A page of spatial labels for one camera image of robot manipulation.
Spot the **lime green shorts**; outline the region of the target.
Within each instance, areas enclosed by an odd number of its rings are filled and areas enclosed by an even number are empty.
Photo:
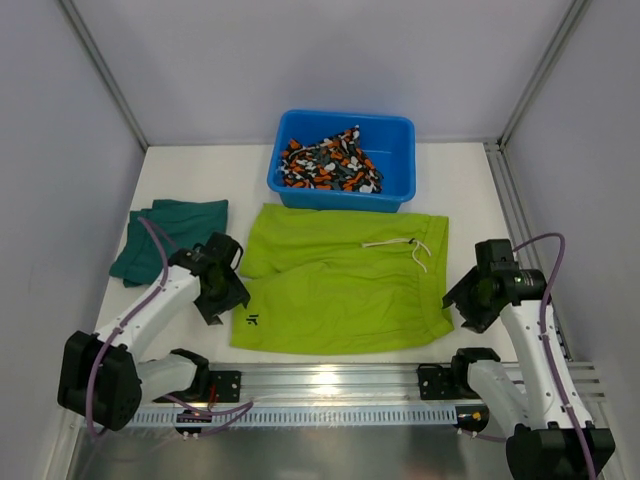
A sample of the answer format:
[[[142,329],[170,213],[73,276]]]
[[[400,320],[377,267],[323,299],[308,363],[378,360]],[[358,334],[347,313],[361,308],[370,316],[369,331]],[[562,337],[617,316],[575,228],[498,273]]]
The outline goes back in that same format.
[[[230,344],[302,355],[428,345],[454,329],[442,307],[448,237],[446,216],[266,204],[241,261],[250,301],[233,311]]]

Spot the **dark green shorts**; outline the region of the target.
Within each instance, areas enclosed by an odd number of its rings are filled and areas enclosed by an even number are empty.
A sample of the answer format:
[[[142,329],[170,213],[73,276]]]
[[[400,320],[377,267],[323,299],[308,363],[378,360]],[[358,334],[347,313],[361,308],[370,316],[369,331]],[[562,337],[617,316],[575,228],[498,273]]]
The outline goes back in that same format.
[[[156,199],[149,208],[130,211],[125,245],[109,275],[120,279],[127,288],[151,284],[162,272],[163,264],[146,224],[153,227],[170,256],[180,248],[205,243],[214,232],[224,233],[228,209],[228,200],[198,203]]]

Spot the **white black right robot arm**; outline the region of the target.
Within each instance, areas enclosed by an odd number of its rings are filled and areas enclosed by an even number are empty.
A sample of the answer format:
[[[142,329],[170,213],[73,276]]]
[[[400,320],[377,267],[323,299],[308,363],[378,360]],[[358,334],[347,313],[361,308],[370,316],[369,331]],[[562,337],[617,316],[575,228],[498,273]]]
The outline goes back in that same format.
[[[509,379],[490,348],[461,348],[451,370],[462,393],[477,395],[505,436],[515,479],[595,479],[615,452],[608,428],[595,426],[563,356],[551,306],[553,276],[523,269],[507,239],[475,246],[476,264],[443,298],[464,328],[504,325],[523,384]]]

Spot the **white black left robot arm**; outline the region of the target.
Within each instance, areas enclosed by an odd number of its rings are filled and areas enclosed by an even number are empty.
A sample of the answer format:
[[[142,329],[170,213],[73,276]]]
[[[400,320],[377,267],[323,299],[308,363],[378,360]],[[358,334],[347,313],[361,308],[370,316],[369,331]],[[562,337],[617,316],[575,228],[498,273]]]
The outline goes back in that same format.
[[[218,325],[222,314],[248,305],[250,294],[236,273],[242,255],[236,240],[218,232],[204,244],[163,254],[159,276],[134,304],[101,329],[77,331],[68,338],[58,405],[91,425],[118,431],[152,401],[206,397],[211,373],[205,357],[182,348],[160,360],[142,356],[190,305],[208,325]]]

